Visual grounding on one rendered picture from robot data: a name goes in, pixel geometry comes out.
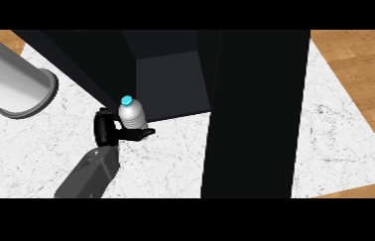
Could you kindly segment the black cabinet door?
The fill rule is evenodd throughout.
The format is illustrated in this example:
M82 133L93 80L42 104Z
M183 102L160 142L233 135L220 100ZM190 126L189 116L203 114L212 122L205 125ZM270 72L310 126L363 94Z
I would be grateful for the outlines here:
M308 30L222 33L200 196L287 198Z

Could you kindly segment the clear bottle with blue cap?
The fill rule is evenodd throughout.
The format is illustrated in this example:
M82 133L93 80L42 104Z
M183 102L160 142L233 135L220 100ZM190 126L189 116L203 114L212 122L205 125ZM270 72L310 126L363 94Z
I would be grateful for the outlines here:
M121 97L118 117L127 129L147 128L141 104L129 95Z

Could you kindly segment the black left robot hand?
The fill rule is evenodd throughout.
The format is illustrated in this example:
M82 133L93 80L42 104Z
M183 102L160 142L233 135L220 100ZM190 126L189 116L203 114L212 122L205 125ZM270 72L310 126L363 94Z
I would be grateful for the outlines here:
M124 125L116 129L118 122L121 122L118 115L101 107L93 118L93 135L98 147L116 146L119 140L138 142L155 133L152 128L128 129Z

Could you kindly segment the black cabinet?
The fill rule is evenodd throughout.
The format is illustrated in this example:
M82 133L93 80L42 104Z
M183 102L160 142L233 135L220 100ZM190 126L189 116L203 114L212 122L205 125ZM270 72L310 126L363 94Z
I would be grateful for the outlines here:
M112 111L131 96L149 122L212 108L220 30L17 30L17 37Z

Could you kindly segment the grey cylindrical appliance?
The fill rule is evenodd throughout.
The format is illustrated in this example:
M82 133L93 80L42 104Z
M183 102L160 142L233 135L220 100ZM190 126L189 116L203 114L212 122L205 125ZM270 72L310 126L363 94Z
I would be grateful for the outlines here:
M59 90L59 79L35 68L0 43L0 115L25 119L44 110Z

